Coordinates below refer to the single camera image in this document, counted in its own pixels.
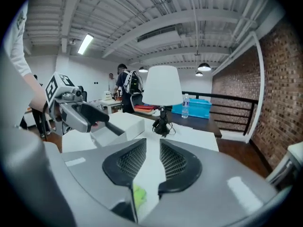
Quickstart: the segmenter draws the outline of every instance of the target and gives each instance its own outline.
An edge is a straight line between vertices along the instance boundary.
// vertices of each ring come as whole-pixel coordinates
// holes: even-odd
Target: lamp base
[[[167,114],[166,114],[166,109],[162,107],[160,109],[160,118],[155,121],[153,124],[154,127],[154,132],[156,134],[160,134],[164,137],[166,137],[169,134],[169,129],[167,128],[166,124],[168,123],[167,121]]]

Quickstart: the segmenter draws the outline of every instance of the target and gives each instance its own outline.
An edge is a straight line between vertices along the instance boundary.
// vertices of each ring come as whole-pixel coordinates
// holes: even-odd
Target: backpack
[[[139,75],[137,74],[137,72],[135,70],[132,70],[130,72],[125,70],[124,73],[127,74],[125,82],[123,84],[125,92],[131,95],[141,94],[143,85],[139,80]]]

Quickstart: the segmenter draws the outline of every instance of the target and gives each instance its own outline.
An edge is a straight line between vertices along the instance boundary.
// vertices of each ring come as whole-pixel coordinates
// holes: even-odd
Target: water bottle
[[[189,98],[188,94],[185,94],[185,98],[183,99],[183,106],[182,106],[182,118],[188,118],[188,108],[189,108]]]

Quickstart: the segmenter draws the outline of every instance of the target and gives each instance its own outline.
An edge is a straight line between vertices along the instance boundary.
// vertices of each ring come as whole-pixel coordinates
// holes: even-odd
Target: white shirt
[[[23,33],[27,19],[27,6],[28,3],[26,2],[16,14],[3,40],[6,53],[10,56],[11,61],[21,76],[31,73],[23,52]]]
[[[116,78],[113,78],[113,79],[108,79],[108,90],[110,92],[112,92],[114,90],[114,87],[117,83],[117,79]]]

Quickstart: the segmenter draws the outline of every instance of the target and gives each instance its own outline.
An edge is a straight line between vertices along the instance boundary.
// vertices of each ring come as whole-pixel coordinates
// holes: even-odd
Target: white wall
[[[61,66],[58,71],[67,75],[75,85],[83,86],[89,102],[102,98],[103,92],[108,90],[109,73],[113,73],[115,78],[118,77],[117,66],[116,62],[70,56],[68,65]]]
[[[26,58],[33,74],[38,76],[38,81],[47,85],[54,71],[61,72],[70,77],[77,86],[83,86],[88,93],[87,101],[102,98],[104,91],[108,90],[108,75],[113,73],[117,78],[117,66],[119,63],[81,56],[70,56],[67,62],[56,66],[56,56],[35,56]],[[182,91],[211,93],[212,76],[210,72],[204,72],[203,77],[196,77],[194,69],[178,70]],[[138,73],[145,84],[147,73]]]
[[[56,56],[35,56],[27,57],[25,59],[32,70],[32,73],[38,76],[39,83],[42,83],[43,87],[46,87],[55,71]]]

